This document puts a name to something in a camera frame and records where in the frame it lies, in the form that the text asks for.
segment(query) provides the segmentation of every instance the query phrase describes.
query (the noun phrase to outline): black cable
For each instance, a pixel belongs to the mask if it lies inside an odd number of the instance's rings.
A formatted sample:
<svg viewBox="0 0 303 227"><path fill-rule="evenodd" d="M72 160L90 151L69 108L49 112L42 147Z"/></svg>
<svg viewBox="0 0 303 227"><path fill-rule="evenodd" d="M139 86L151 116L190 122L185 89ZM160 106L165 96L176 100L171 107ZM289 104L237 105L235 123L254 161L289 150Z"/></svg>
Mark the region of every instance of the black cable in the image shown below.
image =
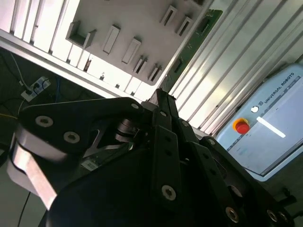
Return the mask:
<svg viewBox="0 0 303 227"><path fill-rule="evenodd" d="M46 81L48 81L49 79L45 79L43 82L42 82L42 89L43 90L45 90L45 88L44 88L44 83L46 82Z"/></svg>
<svg viewBox="0 0 303 227"><path fill-rule="evenodd" d="M20 79L12 72L12 70L10 69L8 63L5 60L5 57L3 56L2 53L0 53L1 58L3 59L3 63L6 66L7 70L10 72L11 75L14 76L14 78L17 80L17 82L19 83Z"/></svg>
<svg viewBox="0 0 303 227"><path fill-rule="evenodd" d="M75 97L75 98L67 98L65 95L63 95L61 92L60 92L60 95L63 97L63 98L65 98L66 100L69 100L69 101L77 101L78 99L80 99L81 98L81 96L83 95L83 93L85 92L85 90L82 90L81 92L80 92L80 94L77 96L77 97Z"/></svg>
<svg viewBox="0 0 303 227"><path fill-rule="evenodd" d="M20 223L21 223L22 215L23 215L23 212L24 212L25 206L27 205L27 201L28 201L29 196L30 196L30 192L28 193L28 195L27 195L27 199L25 200L25 203L24 203L24 205L23 205L23 208L22 208L22 211L21 211L21 214L20 214L20 217L19 217L19 221L18 221L18 225L17 225L17 227L20 227Z"/></svg>
<svg viewBox="0 0 303 227"><path fill-rule="evenodd" d="M25 101L28 105L30 105L30 103L22 98L9 98L3 102L0 102L0 105L3 106L5 109L7 109L7 111L9 112L10 115L15 116L12 111L5 105L5 103L7 103L8 101L11 100L20 100L20 101Z"/></svg>

